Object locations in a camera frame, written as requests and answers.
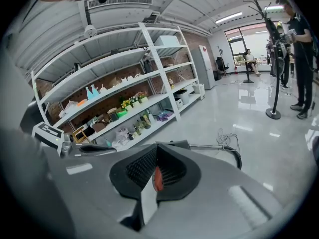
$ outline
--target person's arm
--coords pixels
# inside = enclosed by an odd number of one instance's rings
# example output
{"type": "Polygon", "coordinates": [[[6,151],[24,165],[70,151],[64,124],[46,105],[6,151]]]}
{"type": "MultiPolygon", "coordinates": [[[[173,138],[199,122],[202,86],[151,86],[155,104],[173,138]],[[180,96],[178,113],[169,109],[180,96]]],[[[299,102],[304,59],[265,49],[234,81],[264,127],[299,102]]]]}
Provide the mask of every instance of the person's arm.
{"type": "Polygon", "coordinates": [[[298,42],[312,42],[311,34],[309,29],[304,29],[305,34],[303,35],[296,35],[295,40],[298,42]]]}

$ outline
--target white box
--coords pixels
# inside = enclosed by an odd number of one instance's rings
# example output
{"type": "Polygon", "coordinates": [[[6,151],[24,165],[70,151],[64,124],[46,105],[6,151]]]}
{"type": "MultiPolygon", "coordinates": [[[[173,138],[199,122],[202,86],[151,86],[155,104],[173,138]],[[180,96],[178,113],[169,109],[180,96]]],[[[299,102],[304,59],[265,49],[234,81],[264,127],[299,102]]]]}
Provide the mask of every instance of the white box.
{"type": "Polygon", "coordinates": [[[177,46],[180,45],[178,38],[175,35],[161,35],[158,37],[155,46],[177,46]]]}

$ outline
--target glossy floor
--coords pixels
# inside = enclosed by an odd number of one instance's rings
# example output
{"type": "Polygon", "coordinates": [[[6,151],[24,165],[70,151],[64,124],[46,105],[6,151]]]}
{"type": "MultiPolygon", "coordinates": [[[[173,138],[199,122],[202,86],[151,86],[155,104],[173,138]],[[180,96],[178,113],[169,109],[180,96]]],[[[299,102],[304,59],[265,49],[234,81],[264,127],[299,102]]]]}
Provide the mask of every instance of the glossy floor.
{"type": "MultiPolygon", "coordinates": [[[[280,88],[279,92],[277,107],[281,119],[270,119],[265,110],[274,103],[276,88],[272,86],[276,78],[269,73],[262,73],[261,77],[252,75],[254,84],[242,83],[245,78],[245,74],[222,78],[216,82],[219,86],[206,91],[203,101],[182,112],[181,122],[168,123],[141,144],[187,139],[193,144],[216,145],[220,128],[224,134],[237,134],[242,171],[272,189],[285,206],[303,196],[317,172],[311,147],[313,138],[319,135],[319,105],[313,116],[298,119],[297,112],[289,108],[297,102],[296,80],[290,77],[292,88],[280,88]]],[[[235,138],[230,146],[236,147],[235,138]]],[[[196,151],[235,164],[224,151],[196,151]]]]}

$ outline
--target air vent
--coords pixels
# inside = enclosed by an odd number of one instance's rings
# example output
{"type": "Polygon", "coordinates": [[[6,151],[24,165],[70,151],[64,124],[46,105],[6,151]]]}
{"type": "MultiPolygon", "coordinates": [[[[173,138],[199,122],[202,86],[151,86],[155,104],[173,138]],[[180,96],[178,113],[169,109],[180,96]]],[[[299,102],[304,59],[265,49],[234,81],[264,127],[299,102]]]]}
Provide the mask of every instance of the air vent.
{"type": "Polygon", "coordinates": [[[143,5],[152,5],[152,0],[106,0],[105,3],[100,3],[98,0],[88,0],[88,9],[93,9],[106,5],[114,4],[143,4],[143,5]]]}

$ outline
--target sneaker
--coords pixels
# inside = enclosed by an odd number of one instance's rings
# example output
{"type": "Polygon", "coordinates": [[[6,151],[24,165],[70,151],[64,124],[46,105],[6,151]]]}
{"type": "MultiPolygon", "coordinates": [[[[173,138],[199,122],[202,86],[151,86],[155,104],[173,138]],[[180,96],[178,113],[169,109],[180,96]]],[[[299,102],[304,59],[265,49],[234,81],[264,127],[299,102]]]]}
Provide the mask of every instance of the sneaker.
{"type": "Polygon", "coordinates": [[[301,111],[299,114],[297,114],[297,118],[301,120],[308,118],[308,111],[301,111]]]}
{"type": "Polygon", "coordinates": [[[292,109],[294,111],[301,111],[303,109],[303,105],[295,104],[295,105],[290,106],[290,109],[292,109]]]}

